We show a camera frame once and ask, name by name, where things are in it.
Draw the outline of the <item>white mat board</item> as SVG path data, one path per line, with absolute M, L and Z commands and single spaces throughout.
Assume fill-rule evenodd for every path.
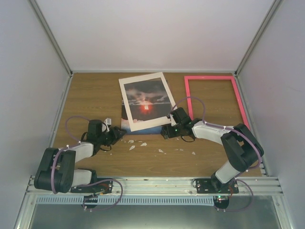
M 132 132 L 171 123 L 175 101 L 162 72 L 121 78 L 119 85 Z

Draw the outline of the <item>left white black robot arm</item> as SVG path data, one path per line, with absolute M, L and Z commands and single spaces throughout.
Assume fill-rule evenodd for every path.
M 112 149 L 127 133 L 126 130 L 111 125 L 107 118 L 90 120 L 87 132 L 77 144 L 62 148 L 46 148 L 34 178 L 34 187 L 54 194 L 67 193 L 72 189 L 84 189 L 92 193 L 98 188 L 97 174 L 92 169 L 76 169 L 75 164 L 95 156 L 103 146 Z

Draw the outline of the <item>pink photo frame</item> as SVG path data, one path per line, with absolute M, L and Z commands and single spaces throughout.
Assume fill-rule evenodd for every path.
M 187 75 L 184 84 L 186 96 L 190 97 L 186 102 L 192 118 L 203 117 L 219 125 L 250 126 L 233 75 Z

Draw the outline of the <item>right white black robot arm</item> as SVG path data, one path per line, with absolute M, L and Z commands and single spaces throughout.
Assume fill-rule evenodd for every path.
M 216 193 L 224 192 L 234 178 L 262 162 L 264 150 L 244 124 L 221 126 L 199 118 L 192 120 L 183 108 L 171 111 L 169 118 L 171 123 L 163 125 L 161 130 L 164 139 L 190 137 L 223 146 L 227 161 L 210 178 L 211 188 Z

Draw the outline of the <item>sunset photo print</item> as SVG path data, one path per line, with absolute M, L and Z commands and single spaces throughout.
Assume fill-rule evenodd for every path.
M 171 111 L 172 103 L 160 78 L 126 83 L 124 88 L 134 123 L 164 117 Z

